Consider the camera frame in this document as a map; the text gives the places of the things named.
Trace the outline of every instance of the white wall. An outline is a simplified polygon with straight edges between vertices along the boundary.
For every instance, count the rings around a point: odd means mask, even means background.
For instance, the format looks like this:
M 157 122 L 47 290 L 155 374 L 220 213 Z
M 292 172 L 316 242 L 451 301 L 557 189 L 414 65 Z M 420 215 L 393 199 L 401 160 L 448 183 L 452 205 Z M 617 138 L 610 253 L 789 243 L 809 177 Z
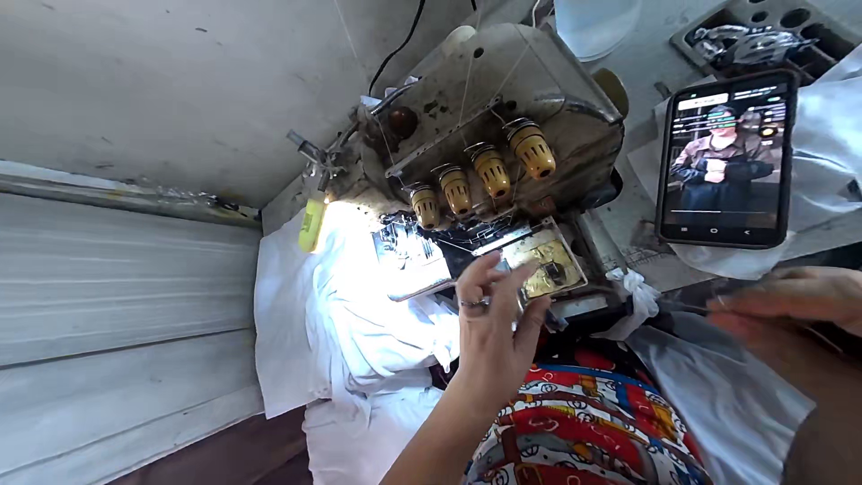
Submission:
M 417 4 L 4 0 L 0 158 L 260 207 L 304 164 L 285 134 L 330 142 Z M 471 12 L 469 0 L 427 2 L 378 87 Z
M 260 233 L 0 193 L 0 483 L 103 483 L 263 411 Z

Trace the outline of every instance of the video on phone screen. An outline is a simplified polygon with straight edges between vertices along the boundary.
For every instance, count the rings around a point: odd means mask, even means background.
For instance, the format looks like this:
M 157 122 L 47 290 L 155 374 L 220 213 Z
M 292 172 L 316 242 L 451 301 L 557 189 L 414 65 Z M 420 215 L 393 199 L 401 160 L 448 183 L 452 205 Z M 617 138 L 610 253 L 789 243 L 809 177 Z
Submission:
M 665 223 L 775 228 L 787 84 L 678 98 Z

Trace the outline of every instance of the black power cable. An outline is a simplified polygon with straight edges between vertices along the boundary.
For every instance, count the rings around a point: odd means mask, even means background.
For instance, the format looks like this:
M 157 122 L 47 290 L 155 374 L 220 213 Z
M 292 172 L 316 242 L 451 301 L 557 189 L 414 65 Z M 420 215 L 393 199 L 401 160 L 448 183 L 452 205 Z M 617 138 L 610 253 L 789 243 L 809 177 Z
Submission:
M 409 34 L 407 34 L 407 38 L 404 39 L 404 42 L 402 42 L 401 45 L 398 46 L 397 49 L 395 49 L 389 55 L 387 55 L 386 59 L 383 60 L 383 63 L 380 64 L 380 67 L 378 68 L 377 73 L 374 74 L 374 79 L 372 79 L 372 83 L 370 85 L 368 85 L 368 96 L 371 96 L 372 89 L 374 88 L 374 83 L 377 82 L 377 79 L 380 77 L 380 74 L 383 72 L 386 65 L 389 64 L 389 61 L 393 57 L 395 57 L 395 54 L 398 54 L 399 52 L 401 52 L 401 49 L 403 49 L 404 46 L 407 45 L 407 42 L 410 42 L 410 38 L 413 37 L 413 32 L 416 30 L 416 24 L 419 23 L 419 17 L 422 16 L 422 10 L 423 9 L 425 9 L 425 0 L 419 0 L 419 8 L 416 9 L 416 16 L 413 17 L 413 25 L 410 27 L 410 32 L 409 32 Z

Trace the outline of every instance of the phone case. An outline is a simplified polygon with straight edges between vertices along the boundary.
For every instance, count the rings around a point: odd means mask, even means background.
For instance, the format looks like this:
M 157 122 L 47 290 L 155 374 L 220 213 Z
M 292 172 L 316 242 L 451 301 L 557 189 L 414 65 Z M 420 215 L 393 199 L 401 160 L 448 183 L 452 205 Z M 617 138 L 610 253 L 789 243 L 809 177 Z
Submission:
M 671 125 L 673 123 L 673 108 L 676 105 L 677 98 L 679 98 L 685 93 L 702 90 L 703 88 L 721 85 L 731 85 L 749 79 L 769 77 L 776 74 L 787 75 L 789 83 L 788 92 L 790 93 L 787 100 L 787 115 L 784 119 L 784 144 L 782 145 L 781 179 L 779 181 L 780 187 L 778 189 L 778 226 L 776 228 L 778 233 L 778 240 L 768 244 L 740 244 L 735 242 L 712 242 L 698 241 L 692 239 L 674 239 L 663 236 L 661 234 L 661 226 L 665 217 L 665 185 L 667 184 L 668 172 L 671 165 L 670 157 L 668 156 L 671 148 Z M 793 160 L 793 148 L 790 145 L 790 138 L 793 131 L 793 125 L 796 122 L 796 97 L 798 92 L 799 76 L 795 72 L 787 69 L 775 69 L 766 72 L 758 72 L 756 74 L 750 74 L 747 76 L 740 76 L 738 78 L 724 79 L 722 81 L 709 83 L 706 85 L 692 86 L 677 91 L 673 94 L 673 96 L 671 96 L 671 100 L 667 104 L 667 113 L 665 114 L 665 132 L 664 139 L 662 141 L 660 168 L 661 172 L 659 174 L 659 200 L 656 204 L 655 214 L 655 233 L 660 241 L 665 243 L 693 244 L 696 246 L 714 246 L 719 248 L 740 249 L 769 249 L 774 248 L 784 242 L 784 239 L 787 237 L 787 217 L 788 208 L 790 206 L 790 172 L 792 170 L 791 165 Z

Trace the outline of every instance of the man in video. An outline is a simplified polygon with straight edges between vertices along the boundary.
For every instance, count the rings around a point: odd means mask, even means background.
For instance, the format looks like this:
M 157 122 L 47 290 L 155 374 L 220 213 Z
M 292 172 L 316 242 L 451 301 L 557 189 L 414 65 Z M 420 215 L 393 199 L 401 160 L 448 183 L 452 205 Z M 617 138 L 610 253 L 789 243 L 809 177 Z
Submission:
M 715 128 L 709 135 L 689 142 L 671 165 L 671 174 L 683 182 L 682 211 L 720 211 L 720 224 L 742 226 L 751 200 L 751 182 L 774 170 L 761 138 L 756 133 L 737 130 L 740 113 L 729 104 L 709 110 L 710 118 L 726 120 L 734 126 Z M 681 224 L 703 221 L 703 214 L 684 212 Z

